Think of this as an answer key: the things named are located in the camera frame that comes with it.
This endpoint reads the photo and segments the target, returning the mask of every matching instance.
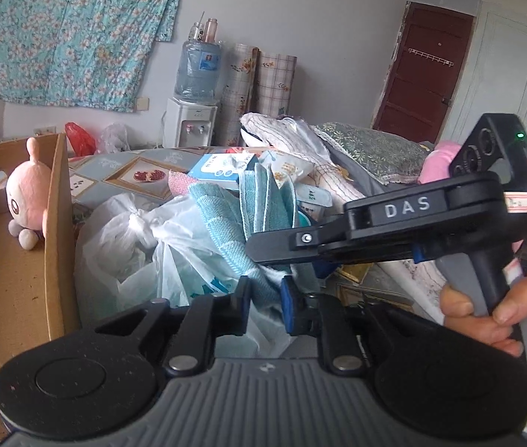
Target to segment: red plastic bag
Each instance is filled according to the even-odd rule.
[[[65,133],[75,156],[90,156],[96,152],[96,140],[83,127],[75,123],[65,124]]]

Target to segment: green leaf patterned pillow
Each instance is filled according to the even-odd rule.
[[[395,134],[342,123],[311,126],[329,145],[350,156],[382,185],[415,183],[429,154],[427,147]]]

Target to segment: light switch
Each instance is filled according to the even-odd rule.
[[[149,98],[137,98],[135,102],[136,111],[147,111],[149,109]]]

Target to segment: teal towel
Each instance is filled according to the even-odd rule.
[[[251,234],[299,225],[294,186],[287,180],[278,189],[271,170],[259,164],[239,179],[239,197],[210,183],[194,183],[189,193],[220,253],[239,275],[254,283],[253,304],[259,311],[280,318],[280,281],[292,274],[306,291],[318,291],[319,281],[310,264],[266,267],[251,260],[245,243]]]

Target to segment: silver bolt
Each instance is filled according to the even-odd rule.
[[[168,362],[170,367],[176,371],[187,371],[197,366],[197,358],[189,355],[179,355],[170,358]]]
[[[334,358],[332,364],[340,371],[352,371],[361,368],[363,366],[363,361],[361,361],[360,358],[357,358],[356,356],[343,355]]]

